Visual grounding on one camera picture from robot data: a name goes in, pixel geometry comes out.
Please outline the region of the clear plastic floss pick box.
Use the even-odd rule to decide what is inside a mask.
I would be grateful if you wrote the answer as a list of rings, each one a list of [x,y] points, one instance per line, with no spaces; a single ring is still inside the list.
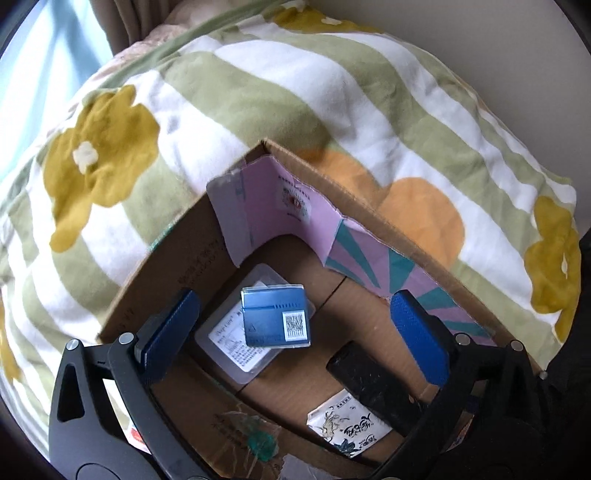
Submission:
[[[245,385],[256,378],[284,350],[297,349],[252,348],[245,343],[240,295],[242,289],[277,284],[290,283],[269,265],[254,266],[231,291],[228,298],[207,316],[194,334],[195,342],[201,350],[204,350],[205,354],[238,385]],[[310,320],[314,314],[315,306],[308,299]]]

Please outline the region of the small navy blue box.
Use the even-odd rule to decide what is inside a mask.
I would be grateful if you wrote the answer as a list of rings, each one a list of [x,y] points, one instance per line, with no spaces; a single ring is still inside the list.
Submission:
[[[277,284],[242,289],[245,343],[252,348],[305,348],[311,345],[304,286]]]

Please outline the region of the white printed packet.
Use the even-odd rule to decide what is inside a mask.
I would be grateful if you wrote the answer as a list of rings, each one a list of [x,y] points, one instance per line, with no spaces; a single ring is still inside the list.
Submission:
[[[346,389],[308,412],[307,426],[349,458],[370,449],[392,430]]]

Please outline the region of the red blue dental floss box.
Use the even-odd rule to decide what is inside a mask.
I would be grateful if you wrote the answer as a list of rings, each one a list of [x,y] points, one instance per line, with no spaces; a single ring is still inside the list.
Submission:
[[[126,441],[134,448],[150,455],[149,449],[129,416],[115,382],[105,379],[103,385]]]

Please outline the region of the cardboard box with pink lining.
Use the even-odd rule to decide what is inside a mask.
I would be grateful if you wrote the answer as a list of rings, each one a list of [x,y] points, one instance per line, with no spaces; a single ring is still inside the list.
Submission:
[[[188,288],[201,303],[201,331],[218,322],[223,303],[257,265],[304,286],[314,305],[311,344],[273,355],[252,379],[235,380],[189,344],[155,385],[160,405],[184,438],[225,474],[245,474],[246,436],[239,414],[280,428],[281,453],[342,476],[363,474],[403,444],[390,433],[348,459],[308,427],[308,412],[339,391],[327,362],[349,342],[360,344],[424,402],[437,384],[424,375],[390,313],[410,292],[452,333],[507,350],[511,334],[451,273],[468,240],[466,222],[441,188],[410,177],[382,190],[376,208],[345,177],[353,161],[290,152],[270,140],[209,185],[141,264],[115,300],[101,332],[111,341],[137,332],[148,317]]]

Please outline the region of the floral striped duvet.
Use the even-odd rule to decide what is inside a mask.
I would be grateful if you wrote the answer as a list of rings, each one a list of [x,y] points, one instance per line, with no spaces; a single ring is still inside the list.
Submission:
[[[467,224],[452,275],[545,368],[571,330],[581,252],[571,183],[544,168],[431,53],[394,36],[329,18],[304,1],[268,1],[293,35],[188,53],[163,75],[207,118],[228,97],[286,106],[297,143],[159,140],[134,104],[136,88],[84,106],[70,132],[30,146],[1,190],[1,397],[36,452],[49,452],[54,383],[67,343],[102,346],[127,282],[211,182],[270,140],[290,152],[353,161],[345,177],[370,206],[416,177],[442,189]],[[280,428],[239,414],[245,474],[276,475],[288,458]]]

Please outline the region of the light blue sheet curtain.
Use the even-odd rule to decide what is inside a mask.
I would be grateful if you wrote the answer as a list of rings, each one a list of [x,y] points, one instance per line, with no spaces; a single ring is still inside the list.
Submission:
[[[26,1],[1,34],[1,176],[113,58],[88,1]]]

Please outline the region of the right brown curtain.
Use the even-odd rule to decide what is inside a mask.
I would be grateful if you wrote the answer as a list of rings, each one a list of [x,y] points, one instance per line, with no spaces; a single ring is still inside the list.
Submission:
[[[91,0],[90,6],[113,55],[137,42],[160,44],[183,32],[173,20],[193,1]]]

